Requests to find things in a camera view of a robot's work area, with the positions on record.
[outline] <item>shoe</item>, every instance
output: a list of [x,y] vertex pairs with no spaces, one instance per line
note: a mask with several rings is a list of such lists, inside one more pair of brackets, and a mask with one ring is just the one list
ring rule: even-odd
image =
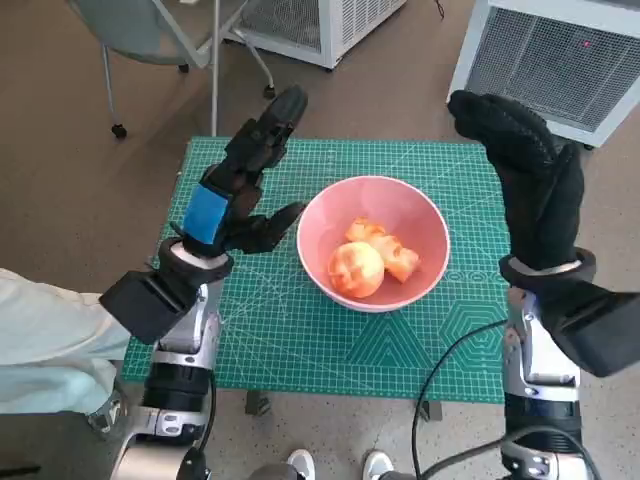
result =
[[364,462],[362,480],[379,480],[387,472],[393,472],[393,463],[384,452],[374,450]]
[[296,450],[287,459],[287,463],[295,468],[305,480],[316,480],[316,467],[313,457],[306,450]]
[[116,435],[122,430],[127,416],[127,403],[119,382],[114,382],[113,392],[107,401],[95,412],[86,416],[89,426],[103,439]]

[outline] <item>table leg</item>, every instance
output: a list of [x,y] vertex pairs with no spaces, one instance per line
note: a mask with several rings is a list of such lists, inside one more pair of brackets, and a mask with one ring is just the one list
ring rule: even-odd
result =
[[247,390],[247,398],[244,404],[244,413],[261,417],[271,410],[271,402],[261,390]]
[[442,421],[442,402],[429,402],[425,400],[420,405],[420,417],[425,422]]

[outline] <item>person's leg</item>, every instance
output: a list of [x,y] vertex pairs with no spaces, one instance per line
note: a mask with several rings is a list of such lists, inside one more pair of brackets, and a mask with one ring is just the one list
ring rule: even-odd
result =
[[287,463],[266,465],[253,472],[249,480],[316,480],[316,468],[307,450],[296,450]]
[[91,414],[108,403],[128,332],[98,303],[0,269],[0,413]]
[[389,456],[374,450],[364,462],[362,480],[416,480],[416,477],[394,471]]
[[130,335],[99,297],[0,269],[0,366],[54,358],[122,360]]

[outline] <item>white sneaker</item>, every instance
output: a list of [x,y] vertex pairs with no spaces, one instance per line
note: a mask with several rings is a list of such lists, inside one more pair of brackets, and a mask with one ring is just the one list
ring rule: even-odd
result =
[[287,463],[295,468],[306,480],[316,480],[316,467],[313,457],[306,450],[296,450],[287,459]]
[[362,480],[378,480],[387,472],[393,472],[391,459],[386,453],[374,450],[364,462]]

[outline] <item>blue tape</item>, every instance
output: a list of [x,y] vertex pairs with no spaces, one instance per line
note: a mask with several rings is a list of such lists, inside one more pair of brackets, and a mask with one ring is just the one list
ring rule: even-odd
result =
[[198,185],[185,212],[185,233],[204,244],[213,244],[228,203],[226,198]]

